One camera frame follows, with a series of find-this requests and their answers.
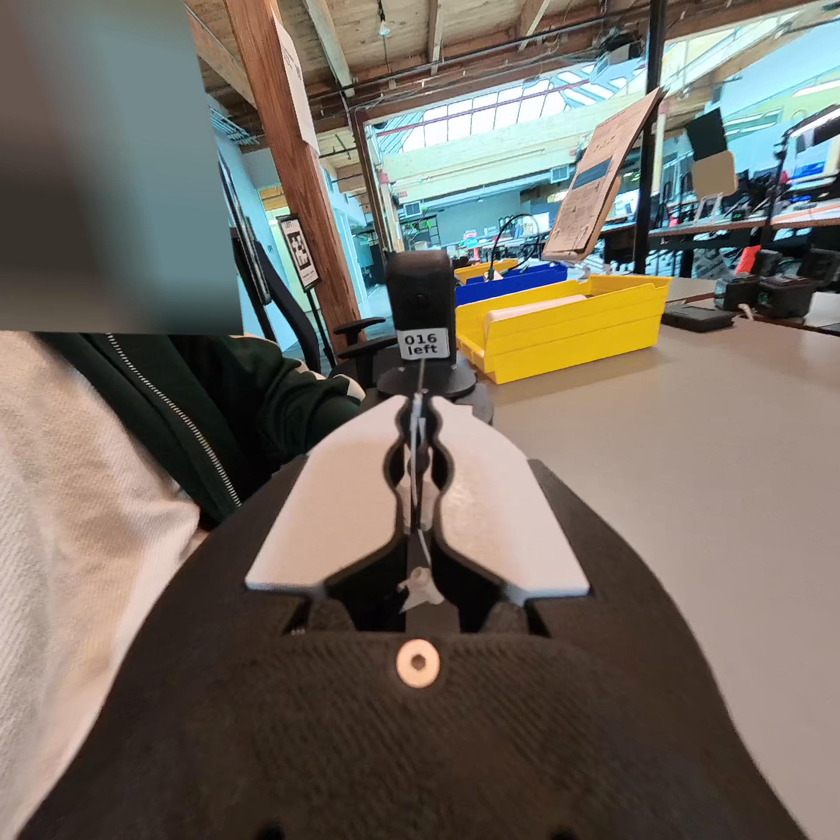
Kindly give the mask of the black flat case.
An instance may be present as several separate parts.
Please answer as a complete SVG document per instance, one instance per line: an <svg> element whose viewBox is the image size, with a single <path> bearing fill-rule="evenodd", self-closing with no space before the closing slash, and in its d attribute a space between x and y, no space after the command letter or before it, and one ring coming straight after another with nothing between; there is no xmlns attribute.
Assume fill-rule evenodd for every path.
<svg viewBox="0 0 840 840"><path fill-rule="evenodd" d="M732 311L680 303L665 307L661 324L691 333L713 333L731 328L735 318Z"/></svg>

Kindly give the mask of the white paper notice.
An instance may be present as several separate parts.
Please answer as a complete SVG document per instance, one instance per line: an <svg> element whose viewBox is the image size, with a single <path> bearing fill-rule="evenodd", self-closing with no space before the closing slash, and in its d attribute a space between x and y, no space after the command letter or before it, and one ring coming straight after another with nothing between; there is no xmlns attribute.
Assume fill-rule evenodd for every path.
<svg viewBox="0 0 840 840"><path fill-rule="evenodd" d="M316 156L318 156L320 154L319 141L314 129L308 94L296 47L290 35L283 27L278 12L272 11L271 16L280 42L283 66L287 74L292 107L301 140L309 145L314 150Z"/></svg>

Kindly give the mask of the beige cardboard panel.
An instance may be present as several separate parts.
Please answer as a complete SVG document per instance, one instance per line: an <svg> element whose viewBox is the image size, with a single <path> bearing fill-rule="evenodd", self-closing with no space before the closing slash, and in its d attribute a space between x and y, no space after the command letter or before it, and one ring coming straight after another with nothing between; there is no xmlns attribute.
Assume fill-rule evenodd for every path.
<svg viewBox="0 0 840 840"><path fill-rule="evenodd" d="M696 198L694 221L719 214L722 200L739 189L733 153L724 150L696 161L691 167L691 181Z"/></svg>

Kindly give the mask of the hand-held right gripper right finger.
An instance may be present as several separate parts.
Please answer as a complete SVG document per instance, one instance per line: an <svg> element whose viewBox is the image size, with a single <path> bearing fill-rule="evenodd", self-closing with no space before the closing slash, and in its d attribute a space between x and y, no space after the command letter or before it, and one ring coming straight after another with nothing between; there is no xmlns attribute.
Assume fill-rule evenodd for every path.
<svg viewBox="0 0 840 840"><path fill-rule="evenodd" d="M583 597L591 586L523 452L469 406L433 397L447 480L435 537L517 604Z"/></svg>

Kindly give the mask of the yellow plastic bin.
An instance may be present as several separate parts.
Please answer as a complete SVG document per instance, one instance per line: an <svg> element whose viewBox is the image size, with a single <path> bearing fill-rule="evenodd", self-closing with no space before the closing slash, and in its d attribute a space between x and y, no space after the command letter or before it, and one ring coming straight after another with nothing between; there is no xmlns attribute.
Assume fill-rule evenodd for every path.
<svg viewBox="0 0 840 840"><path fill-rule="evenodd" d="M519 259L497 259L493 266L493 277L498 279L502 277L508 271L517 268L519 265ZM490 263L480 263L474 264L466 267L460 267L455 269L455 277L459 285L466 285L476 281L484 281L487 280L487 277L490 273Z"/></svg>
<svg viewBox="0 0 840 840"><path fill-rule="evenodd" d="M458 348L502 385L656 345L672 281L667 276L589 275L455 308ZM587 301L490 325L490 310L584 295Z"/></svg>

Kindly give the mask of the brown cardboard sign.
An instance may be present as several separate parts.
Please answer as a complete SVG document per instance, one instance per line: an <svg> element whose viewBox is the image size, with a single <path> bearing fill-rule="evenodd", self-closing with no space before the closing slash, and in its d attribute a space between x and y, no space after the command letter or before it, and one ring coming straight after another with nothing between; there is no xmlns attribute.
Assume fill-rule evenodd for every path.
<svg viewBox="0 0 840 840"><path fill-rule="evenodd" d="M596 126L542 248L543 260L576 264L593 251L615 201L620 170L663 95L657 87Z"/></svg>

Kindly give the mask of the grey desk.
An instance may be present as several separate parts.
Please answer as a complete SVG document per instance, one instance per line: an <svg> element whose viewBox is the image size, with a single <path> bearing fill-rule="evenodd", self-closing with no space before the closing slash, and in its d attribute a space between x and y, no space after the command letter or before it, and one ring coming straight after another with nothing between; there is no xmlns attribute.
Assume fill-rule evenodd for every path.
<svg viewBox="0 0 840 840"><path fill-rule="evenodd" d="M656 573L811 838L838 838L838 385L838 336L747 319L490 385Z"/></svg>

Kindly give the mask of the large black framed sign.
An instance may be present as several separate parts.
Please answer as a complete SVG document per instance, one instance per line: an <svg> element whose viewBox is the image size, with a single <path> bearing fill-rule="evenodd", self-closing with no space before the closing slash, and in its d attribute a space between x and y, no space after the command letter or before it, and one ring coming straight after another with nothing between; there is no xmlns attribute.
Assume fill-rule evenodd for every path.
<svg viewBox="0 0 840 840"><path fill-rule="evenodd" d="M217 152L217 160L230 219L230 237L238 276L242 281L264 338L275 341L276 335L266 312L266 306L272 302L272 297L259 263L249 220L242 210L235 184L224 158L219 152Z"/></svg>

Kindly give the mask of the wooden pillar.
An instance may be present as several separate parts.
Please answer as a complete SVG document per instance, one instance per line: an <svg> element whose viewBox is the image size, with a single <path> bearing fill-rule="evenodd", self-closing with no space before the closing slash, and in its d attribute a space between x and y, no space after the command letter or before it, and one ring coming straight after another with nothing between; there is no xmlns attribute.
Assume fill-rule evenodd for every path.
<svg viewBox="0 0 840 840"><path fill-rule="evenodd" d="M287 205L301 221L321 277L317 296L323 319L329 330L358 321L352 276L319 155L298 131L271 16L272 11L279 13L277 3L226 1L225 6Z"/></svg>

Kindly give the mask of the framed marker sign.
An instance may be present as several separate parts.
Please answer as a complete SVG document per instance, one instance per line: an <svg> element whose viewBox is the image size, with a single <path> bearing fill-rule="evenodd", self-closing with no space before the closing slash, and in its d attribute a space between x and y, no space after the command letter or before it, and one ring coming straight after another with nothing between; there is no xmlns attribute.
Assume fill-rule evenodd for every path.
<svg viewBox="0 0 840 840"><path fill-rule="evenodd" d="M276 221L302 291L304 293L314 291L321 277L300 219L289 215L279 217Z"/></svg>

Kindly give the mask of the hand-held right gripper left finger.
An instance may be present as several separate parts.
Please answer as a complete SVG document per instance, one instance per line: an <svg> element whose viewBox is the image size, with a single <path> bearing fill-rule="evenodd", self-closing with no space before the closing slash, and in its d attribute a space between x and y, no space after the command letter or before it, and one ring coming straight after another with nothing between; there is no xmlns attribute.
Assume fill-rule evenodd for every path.
<svg viewBox="0 0 840 840"><path fill-rule="evenodd" d="M253 591L317 592L397 543L402 501L386 470L402 447L394 396L315 446L246 575Z"/></svg>

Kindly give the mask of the person's left forearm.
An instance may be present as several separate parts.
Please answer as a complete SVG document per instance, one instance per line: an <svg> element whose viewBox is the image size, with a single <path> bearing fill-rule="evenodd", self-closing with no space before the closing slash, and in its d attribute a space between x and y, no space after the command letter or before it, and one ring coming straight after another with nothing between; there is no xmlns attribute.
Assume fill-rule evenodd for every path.
<svg viewBox="0 0 840 840"><path fill-rule="evenodd" d="M238 341L250 389L242 404L246 429L272 470L307 454L359 413L365 393L354 379L315 373L267 339Z"/></svg>

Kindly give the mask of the wooden background desk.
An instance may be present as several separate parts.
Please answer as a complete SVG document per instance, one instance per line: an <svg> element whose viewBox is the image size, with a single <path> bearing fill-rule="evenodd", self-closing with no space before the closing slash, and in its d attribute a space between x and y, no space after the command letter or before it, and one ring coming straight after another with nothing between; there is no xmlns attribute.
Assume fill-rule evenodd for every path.
<svg viewBox="0 0 840 840"><path fill-rule="evenodd" d="M731 219L715 216L697 223L660 227L648 233L648 250L655 254L653 274L662 277L691 277L696 250L743 249L768 244L777 231L835 228L839 222L839 200L797 203L771 218L761 213Z"/></svg>

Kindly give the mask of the blue plastic bin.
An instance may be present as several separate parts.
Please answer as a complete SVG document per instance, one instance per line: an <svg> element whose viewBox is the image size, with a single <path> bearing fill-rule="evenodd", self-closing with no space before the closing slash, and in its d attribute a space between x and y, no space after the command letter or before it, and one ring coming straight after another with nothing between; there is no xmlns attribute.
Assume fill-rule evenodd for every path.
<svg viewBox="0 0 840 840"><path fill-rule="evenodd" d="M568 279L568 267L560 263L513 267L500 276L488 280L484 276L471 277L455 290L455 307L504 297L520 291L557 284Z"/></svg>

